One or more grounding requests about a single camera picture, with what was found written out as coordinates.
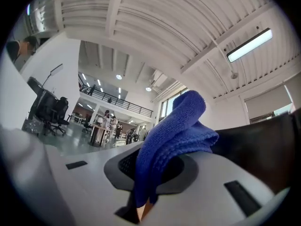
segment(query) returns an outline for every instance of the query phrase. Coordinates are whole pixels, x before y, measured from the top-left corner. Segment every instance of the black metal railing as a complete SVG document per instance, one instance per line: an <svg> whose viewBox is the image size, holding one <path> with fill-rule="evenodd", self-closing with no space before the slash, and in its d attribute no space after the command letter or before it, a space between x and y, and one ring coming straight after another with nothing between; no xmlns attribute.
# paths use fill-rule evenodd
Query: black metal railing
<svg viewBox="0 0 301 226"><path fill-rule="evenodd" d="M91 90L91 88L88 87L87 85L83 85L80 88L80 91L83 92L83 93L86 93L86 94L88 94L90 92L90 90ZM135 105L135 104L130 103L128 101L118 99L115 96L112 96L112 95L109 95L107 93L101 92L98 89L95 89L93 91L92 97L95 97L97 99L106 101L106 102L111 103L113 105L116 105L118 107L124 108L124 109L132 111L132 112L136 112L138 114L145 115L145 116L148 116L148 117L151 117L152 112L153 112L153 111L151 111L149 109L146 109L144 107Z"/></svg>

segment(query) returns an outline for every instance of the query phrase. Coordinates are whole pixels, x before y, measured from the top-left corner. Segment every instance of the recessed ceiling light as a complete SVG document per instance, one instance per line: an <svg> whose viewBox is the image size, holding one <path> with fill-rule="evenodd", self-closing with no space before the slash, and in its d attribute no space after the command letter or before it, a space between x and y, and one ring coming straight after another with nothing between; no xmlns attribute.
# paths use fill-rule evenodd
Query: recessed ceiling light
<svg viewBox="0 0 301 226"><path fill-rule="evenodd" d="M30 14L30 4L28 4L27 9L26 9L27 15Z"/></svg>
<svg viewBox="0 0 301 226"><path fill-rule="evenodd" d="M235 60L239 59L240 57L244 56L245 54L249 53L253 49L257 48L261 44L267 42L273 38L273 33L270 28L267 28L260 32L259 34L255 35L247 42L243 43L242 45L238 46L233 51L227 54L229 61L232 63Z"/></svg>

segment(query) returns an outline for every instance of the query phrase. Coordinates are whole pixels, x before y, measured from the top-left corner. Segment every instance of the wooden table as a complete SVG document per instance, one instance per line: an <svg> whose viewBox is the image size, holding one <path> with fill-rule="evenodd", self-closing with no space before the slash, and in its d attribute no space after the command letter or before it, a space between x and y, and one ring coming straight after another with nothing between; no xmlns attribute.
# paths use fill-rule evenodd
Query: wooden table
<svg viewBox="0 0 301 226"><path fill-rule="evenodd" d="M105 132L106 131L110 131L110 130L106 129L104 127L101 127L99 125L96 125L96 124L92 124L92 126L93 126L93 131L92 131L92 136L91 136L91 140L90 140L90 145L100 147L102 145L102 143L103 143L103 138L104 138ZM95 143L95 139L96 139L96 136L97 136L97 132L100 129L103 130L103 134L102 134L102 138L101 138L101 140L100 140L100 142L98 144L98 143Z"/></svg>

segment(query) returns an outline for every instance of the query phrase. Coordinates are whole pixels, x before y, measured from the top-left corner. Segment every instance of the table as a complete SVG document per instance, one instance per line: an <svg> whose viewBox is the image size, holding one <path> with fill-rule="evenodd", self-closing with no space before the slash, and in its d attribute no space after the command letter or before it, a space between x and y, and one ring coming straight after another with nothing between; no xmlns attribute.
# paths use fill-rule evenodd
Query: table
<svg viewBox="0 0 301 226"><path fill-rule="evenodd" d="M110 131L110 130L106 129L104 127L101 127L99 125L96 125L96 124L92 124L92 126L93 126L93 130L92 130L92 136L91 136L91 140L90 140L89 144L92 145L92 146L100 147L102 145L102 143L103 143L103 138L104 138L105 132L106 131ZM99 144L98 143L95 144L95 139L96 139L98 130L103 130L103 134L102 134L102 138L101 138Z"/></svg>
<svg viewBox="0 0 301 226"><path fill-rule="evenodd" d="M81 117L79 117L79 116L76 116L76 115L71 115L71 119L72 119L73 117L75 117L75 118L77 118L77 119L79 120L78 124L80 125L80 123L81 123L81 121L82 121L83 118L81 118Z"/></svg>

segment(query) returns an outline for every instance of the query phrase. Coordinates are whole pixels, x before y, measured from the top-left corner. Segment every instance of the blue microfiber cloth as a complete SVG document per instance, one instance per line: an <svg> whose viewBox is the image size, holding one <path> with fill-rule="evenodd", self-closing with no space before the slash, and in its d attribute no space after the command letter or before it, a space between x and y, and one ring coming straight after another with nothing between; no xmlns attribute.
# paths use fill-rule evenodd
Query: blue microfiber cloth
<svg viewBox="0 0 301 226"><path fill-rule="evenodd" d="M218 134L198 120L206 104L202 96L190 90L174 100L173 111L145 139L136 160L135 199L142 207L150 199L155 203L156 188L173 157L196 151L212 152Z"/></svg>

